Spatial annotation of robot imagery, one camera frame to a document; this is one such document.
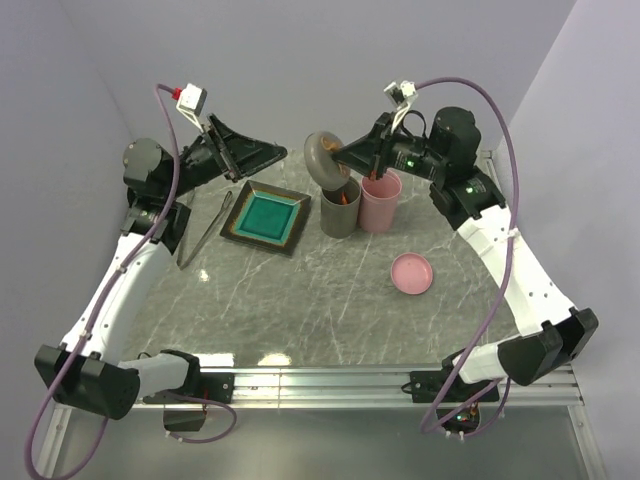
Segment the grey round lid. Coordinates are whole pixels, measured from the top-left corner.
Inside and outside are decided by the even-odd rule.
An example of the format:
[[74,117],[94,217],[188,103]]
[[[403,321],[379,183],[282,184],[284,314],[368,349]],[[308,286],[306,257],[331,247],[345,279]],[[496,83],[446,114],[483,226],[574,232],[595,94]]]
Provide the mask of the grey round lid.
[[324,190],[339,190],[350,178],[350,169],[332,158],[332,154],[342,147],[342,141],[327,131],[314,132],[305,140],[303,155],[307,171]]

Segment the pink cylindrical container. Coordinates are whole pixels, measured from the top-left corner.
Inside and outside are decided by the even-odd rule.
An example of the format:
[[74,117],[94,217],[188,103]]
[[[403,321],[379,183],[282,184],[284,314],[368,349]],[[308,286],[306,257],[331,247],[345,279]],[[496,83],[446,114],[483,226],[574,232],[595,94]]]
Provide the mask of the pink cylindrical container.
[[358,224],[369,233],[387,232],[402,191],[402,182],[393,170],[387,170],[379,180],[361,179],[361,201]]

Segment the grey cylindrical container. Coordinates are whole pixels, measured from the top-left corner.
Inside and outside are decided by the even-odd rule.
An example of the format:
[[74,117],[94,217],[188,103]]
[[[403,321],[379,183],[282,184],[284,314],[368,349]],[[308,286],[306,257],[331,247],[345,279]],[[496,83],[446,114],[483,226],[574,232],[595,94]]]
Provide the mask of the grey cylindrical container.
[[[341,204],[341,194],[346,193],[349,204]],[[320,227],[324,234],[335,239],[349,237],[356,229],[361,200],[361,187],[350,177],[338,190],[321,190]]]

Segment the metal serving tongs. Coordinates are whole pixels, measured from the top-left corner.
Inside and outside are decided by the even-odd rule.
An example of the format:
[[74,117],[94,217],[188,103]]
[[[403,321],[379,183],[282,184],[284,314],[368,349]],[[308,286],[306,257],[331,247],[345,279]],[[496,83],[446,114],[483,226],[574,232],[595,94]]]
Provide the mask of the metal serving tongs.
[[198,239],[198,241],[196,242],[195,246],[193,247],[193,249],[191,250],[191,252],[188,255],[185,254],[187,241],[188,241],[188,229],[185,229],[184,235],[183,235],[183,237],[181,239],[181,242],[180,242],[180,244],[178,246],[177,254],[176,254],[176,266],[178,267],[178,269],[180,271],[183,271],[186,268],[188,268],[190,266],[190,264],[195,260],[196,256],[199,254],[199,252],[205,246],[205,244],[208,241],[208,239],[211,237],[216,224],[219,222],[219,220],[221,219],[223,214],[231,206],[231,201],[233,200],[233,198],[234,198],[234,194],[233,194],[232,191],[228,191],[225,194],[225,197],[224,197],[224,199],[223,199],[223,201],[222,201],[222,203],[220,205],[220,208],[219,208],[218,212],[213,217],[213,219],[211,220],[211,222],[207,226],[206,230],[201,235],[201,237]]

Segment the pink round lid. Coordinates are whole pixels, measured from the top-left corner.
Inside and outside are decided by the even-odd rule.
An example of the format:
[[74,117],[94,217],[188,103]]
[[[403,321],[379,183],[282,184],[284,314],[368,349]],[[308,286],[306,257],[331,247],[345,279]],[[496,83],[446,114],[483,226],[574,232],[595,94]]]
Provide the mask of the pink round lid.
[[434,274],[427,259],[413,252],[406,252],[394,259],[390,268],[394,286],[402,293],[420,295],[432,285]]

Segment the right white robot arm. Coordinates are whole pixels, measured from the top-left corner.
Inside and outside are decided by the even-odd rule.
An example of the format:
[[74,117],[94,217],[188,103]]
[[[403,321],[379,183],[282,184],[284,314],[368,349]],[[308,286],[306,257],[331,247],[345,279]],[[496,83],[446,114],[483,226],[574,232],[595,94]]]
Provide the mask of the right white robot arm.
[[345,146],[323,141],[330,165],[374,180],[388,169],[428,180],[434,206],[496,281],[518,331],[453,356],[441,376],[444,393],[461,400],[477,383],[496,379],[527,386],[577,358],[599,320],[552,281],[514,224],[514,204],[476,166],[481,133],[474,115],[444,107],[421,135],[395,127],[393,120],[393,114],[382,114],[367,135]]

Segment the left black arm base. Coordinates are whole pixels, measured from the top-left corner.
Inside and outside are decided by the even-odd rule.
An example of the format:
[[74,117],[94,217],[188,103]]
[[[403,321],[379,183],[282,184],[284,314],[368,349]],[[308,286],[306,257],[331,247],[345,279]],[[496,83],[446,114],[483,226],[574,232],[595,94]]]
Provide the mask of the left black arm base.
[[[201,373],[194,386],[174,391],[180,396],[194,397],[199,400],[212,400],[230,406],[235,387],[235,375],[230,372]],[[197,410],[169,407],[169,404],[188,404],[192,402],[175,399],[165,392],[143,397],[144,405],[163,405],[163,425],[170,433],[179,435],[201,433],[205,426],[211,426],[226,410],[203,403]]]

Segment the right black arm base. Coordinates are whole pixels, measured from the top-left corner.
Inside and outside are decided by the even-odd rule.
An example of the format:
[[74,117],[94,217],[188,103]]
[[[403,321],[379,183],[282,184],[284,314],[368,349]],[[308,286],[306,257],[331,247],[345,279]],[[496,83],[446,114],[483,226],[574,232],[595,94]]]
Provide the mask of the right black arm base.
[[[435,400],[449,373],[441,371],[412,371],[409,373],[409,381],[401,386],[401,391],[412,398],[413,403],[431,403]],[[477,394],[491,384],[489,380],[474,384],[466,384],[456,378],[446,393],[443,402],[461,404],[473,395]],[[497,386],[493,386],[482,397],[479,397],[470,406],[465,407],[450,420],[446,421],[443,428],[452,434],[470,434],[476,431],[481,424],[480,402],[498,402],[500,394]]]

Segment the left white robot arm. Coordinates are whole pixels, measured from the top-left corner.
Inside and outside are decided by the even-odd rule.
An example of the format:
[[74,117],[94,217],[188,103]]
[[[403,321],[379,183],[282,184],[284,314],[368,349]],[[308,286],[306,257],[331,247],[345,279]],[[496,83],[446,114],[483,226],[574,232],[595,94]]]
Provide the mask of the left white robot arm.
[[287,155],[285,147],[239,134],[215,115],[208,121],[177,156],[150,138],[125,149],[129,208],[113,260],[72,330],[58,346],[42,346],[34,360],[56,402],[119,420],[142,397],[169,391],[190,402],[201,393],[200,362],[192,354],[163,350],[129,362],[121,357],[151,286],[186,231],[191,211],[177,197],[220,176],[250,177]]

